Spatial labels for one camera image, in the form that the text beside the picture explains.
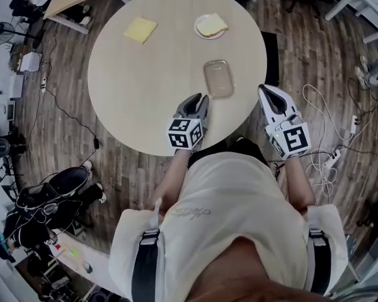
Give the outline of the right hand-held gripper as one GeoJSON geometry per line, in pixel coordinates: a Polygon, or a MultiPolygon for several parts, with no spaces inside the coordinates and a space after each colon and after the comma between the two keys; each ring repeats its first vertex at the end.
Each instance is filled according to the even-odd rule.
{"type": "Polygon", "coordinates": [[[265,132],[282,160],[298,157],[311,148],[306,122],[297,111],[294,100],[283,90],[271,85],[259,85],[259,99],[268,122],[265,132]]]}

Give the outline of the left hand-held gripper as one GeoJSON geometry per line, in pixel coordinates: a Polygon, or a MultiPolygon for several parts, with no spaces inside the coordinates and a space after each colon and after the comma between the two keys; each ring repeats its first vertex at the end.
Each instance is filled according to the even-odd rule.
{"type": "Polygon", "coordinates": [[[192,152],[201,150],[203,140],[208,131],[209,96],[205,95],[202,100],[201,97],[201,93],[193,94],[178,105],[176,113],[168,123],[167,128],[167,136],[171,148],[175,150],[191,150],[192,152]]]}

